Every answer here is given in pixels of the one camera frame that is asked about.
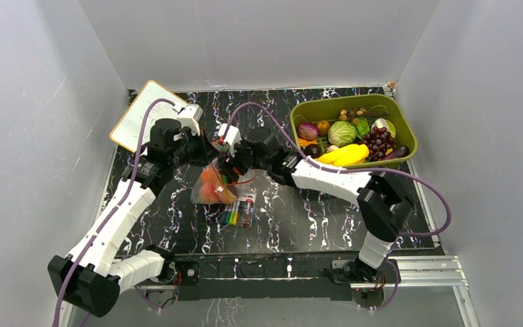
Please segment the dark toy plum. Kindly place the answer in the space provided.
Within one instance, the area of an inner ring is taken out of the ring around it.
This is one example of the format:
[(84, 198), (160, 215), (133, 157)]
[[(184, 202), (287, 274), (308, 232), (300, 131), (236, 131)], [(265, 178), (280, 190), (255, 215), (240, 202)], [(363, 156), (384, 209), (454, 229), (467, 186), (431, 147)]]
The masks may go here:
[(309, 144), (304, 148), (304, 154), (313, 159), (318, 159), (323, 155), (323, 151), (318, 144)]

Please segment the purple toy grapes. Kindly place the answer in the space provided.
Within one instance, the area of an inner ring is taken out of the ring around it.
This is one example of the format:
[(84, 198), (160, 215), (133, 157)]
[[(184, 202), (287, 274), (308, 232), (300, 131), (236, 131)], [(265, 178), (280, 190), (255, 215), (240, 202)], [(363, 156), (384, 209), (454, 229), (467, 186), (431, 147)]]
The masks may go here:
[(360, 141), (368, 147), (370, 154), (366, 158), (369, 162), (382, 161), (383, 158), (397, 148), (395, 138), (391, 137), (385, 127), (372, 128)]

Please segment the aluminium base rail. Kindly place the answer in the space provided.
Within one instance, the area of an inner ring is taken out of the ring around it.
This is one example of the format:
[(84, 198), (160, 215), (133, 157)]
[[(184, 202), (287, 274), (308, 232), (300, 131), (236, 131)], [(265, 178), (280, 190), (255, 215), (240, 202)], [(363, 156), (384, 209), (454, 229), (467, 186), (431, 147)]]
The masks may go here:
[(143, 250), (124, 260), (111, 259), (107, 272), (99, 264), (79, 266), (72, 275), (102, 277), (122, 290), (154, 279), (166, 285), (203, 285), (206, 281), (327, 281), (354, 289), (379, 289), (397, 283), (407, 287), (466, 286), (456, 256), (398, 256), (378, 269), (358, 263), (354, 253), (242, 253), (240, 255), (174, 255)]

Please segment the small orange toy fruit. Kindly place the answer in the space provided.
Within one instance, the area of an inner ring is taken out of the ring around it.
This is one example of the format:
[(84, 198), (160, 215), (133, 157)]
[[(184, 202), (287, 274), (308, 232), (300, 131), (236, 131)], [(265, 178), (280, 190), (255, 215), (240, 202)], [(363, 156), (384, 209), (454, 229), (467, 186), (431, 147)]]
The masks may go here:
[(325, 120), (319, 121), (316, 123), (316, 128), (319, 136), (326, 136), (330, 129), (330, 123)]

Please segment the purple toy eggplant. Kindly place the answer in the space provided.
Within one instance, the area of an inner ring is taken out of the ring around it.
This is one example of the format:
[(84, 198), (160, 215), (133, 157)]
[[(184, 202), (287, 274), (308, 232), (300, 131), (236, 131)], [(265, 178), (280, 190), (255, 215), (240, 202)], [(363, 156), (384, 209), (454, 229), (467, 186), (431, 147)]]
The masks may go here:
[(393, 160), (400, 159), (409, 155), (410, 149), (407, 146), (400, 146), (394, 149), (392, 152), (388, 153), (383, 160)]

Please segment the toy green cabbage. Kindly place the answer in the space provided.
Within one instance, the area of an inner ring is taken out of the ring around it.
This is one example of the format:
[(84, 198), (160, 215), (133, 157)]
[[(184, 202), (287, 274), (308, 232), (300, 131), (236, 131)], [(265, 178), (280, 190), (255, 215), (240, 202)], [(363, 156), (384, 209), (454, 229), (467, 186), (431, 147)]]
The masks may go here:
[(328, 131), (328, 141), (338, 148), (347, 146), (357, 138), (357, 129), (347, 121), (336, 121)]

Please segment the yellow framed whiteboard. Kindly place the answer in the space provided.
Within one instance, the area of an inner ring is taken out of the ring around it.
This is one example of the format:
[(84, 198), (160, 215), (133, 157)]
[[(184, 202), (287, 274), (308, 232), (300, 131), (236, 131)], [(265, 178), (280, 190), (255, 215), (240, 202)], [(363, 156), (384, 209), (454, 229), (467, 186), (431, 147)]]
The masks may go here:
[(175, 95), (154, 80), (149, 80), (129, 105), (123, 116), (110, 132), (110, 139), (130, 152), (138, 147), (138, 138), (143, 118), (148, 107), (157, 99), (166, 99), (168, 102), (159, 102), (153, 106), (145, 124), (142, 144), (150, 139), (150, 129), (158, 119), (176, 118), (178, 112), (188, 105), (186, 101)]

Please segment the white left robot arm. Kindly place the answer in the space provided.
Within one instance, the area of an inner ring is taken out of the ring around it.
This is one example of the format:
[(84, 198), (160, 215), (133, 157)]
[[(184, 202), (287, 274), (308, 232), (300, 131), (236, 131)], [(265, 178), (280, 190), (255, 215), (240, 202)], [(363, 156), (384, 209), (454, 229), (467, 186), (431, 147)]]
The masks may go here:
[(82, 240), (48, 263), (48, 274), (60, 301), (95, 317), (111, 311), (119, 295), (154, 278), (169, 283), (176, 275), (172, 256), (155, 246), (114, 263), (114, 257), (141, 214), (155, 201), (181, 166), (205, 166), (218, 154), (196, 119), (159, 119), (150, 139), (139, 144), (113, 199)]

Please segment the pack of coloured markers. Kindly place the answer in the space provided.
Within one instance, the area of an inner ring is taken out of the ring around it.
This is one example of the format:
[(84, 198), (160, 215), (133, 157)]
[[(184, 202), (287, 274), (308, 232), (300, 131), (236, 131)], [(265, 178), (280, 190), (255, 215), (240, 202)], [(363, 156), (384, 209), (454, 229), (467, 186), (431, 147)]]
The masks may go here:
[(245, 193), (237, 200), (227, 204), (220, 219), (221, 225), (249, 228), (252, 225), (256, 195)]

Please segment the olive green plastic bin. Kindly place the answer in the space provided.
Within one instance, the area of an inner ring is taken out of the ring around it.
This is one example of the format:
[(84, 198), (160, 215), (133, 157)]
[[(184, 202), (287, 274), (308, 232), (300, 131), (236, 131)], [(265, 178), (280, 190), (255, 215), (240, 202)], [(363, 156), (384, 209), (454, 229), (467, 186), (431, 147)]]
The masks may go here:
[(296, 105), (289, 115), (294, 140), (301, 147), (315, 143), (323, 153), (333, 146), (356, 144), (368, 156), (346, 168), (398, 168), (416, 154), (418, 143), (404, 112), (392, 98), (353, 95)]

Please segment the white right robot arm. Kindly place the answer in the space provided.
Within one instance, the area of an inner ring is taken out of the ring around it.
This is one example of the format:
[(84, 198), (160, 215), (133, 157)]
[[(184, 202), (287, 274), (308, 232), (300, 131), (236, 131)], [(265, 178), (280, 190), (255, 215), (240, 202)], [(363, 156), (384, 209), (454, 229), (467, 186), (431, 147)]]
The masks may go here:
[(237, 127), (224, 123), (219, 141), (228, 148), (220, 167), (233, 174), (264, 170), (280, 185), (310, 189), (346, 200), (358, 207), (367, 233), (354, 263), (344, 271), (356, 281), (373, 282), (413, 214), (414, 203), (399, 171), (377, 168), (352, 172), (286, 151), (269, 129), (253, 130), (242, 139)]

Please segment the yellow toy banana bunch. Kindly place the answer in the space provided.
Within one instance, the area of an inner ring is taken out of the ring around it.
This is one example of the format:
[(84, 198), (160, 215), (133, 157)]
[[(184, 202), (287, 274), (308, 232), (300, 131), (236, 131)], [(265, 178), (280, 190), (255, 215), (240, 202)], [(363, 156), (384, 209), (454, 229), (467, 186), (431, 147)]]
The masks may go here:
[(322, 164), (345, 167), (363, 163), (370, 151), (364, 144), (350, 144), (317, 158)]

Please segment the toy peach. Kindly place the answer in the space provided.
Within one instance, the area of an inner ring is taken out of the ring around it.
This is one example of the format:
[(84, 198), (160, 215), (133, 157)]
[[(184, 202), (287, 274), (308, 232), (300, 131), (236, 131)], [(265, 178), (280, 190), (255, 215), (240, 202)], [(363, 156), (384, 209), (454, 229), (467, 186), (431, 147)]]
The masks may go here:
[(198, 191), (198, 204), (217, 204), (220, 203), (219, 197), (211, 183), (204, 183)]

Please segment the red toy onion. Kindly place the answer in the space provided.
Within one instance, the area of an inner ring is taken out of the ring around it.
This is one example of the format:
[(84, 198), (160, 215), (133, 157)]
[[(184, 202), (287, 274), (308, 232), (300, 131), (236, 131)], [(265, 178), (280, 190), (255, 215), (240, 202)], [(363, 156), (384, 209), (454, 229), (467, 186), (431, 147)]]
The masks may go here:
[(319, 136), (319, 130), (314, 123), (303, 122), (297, 127), (298, 137), (304, 140), (315, 140)]

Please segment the clear zip bag orange zipper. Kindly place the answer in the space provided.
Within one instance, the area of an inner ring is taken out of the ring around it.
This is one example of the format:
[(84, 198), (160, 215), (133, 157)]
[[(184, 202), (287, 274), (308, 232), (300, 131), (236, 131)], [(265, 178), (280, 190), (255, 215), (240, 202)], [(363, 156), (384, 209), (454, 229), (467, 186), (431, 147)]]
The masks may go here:
[[(257, 175), (257, 170), (249, 169), (244, 174), (238, 173), (237, 179), (231, 178), (222, 171), (217, 158), (214, 158), (206, 167), (208, 166), (216, 168), (219, 174), (220, 185), (214, 187), (220, 200), (220, 203), (217, 204), (230, 204), (245, 193), (249, 193), (251, 184)], [(192, 204), (198, 204), (196, 202), (197, 194), (202, 185), (203, 183), (199, 177), (191, 192), (190, 201)]]

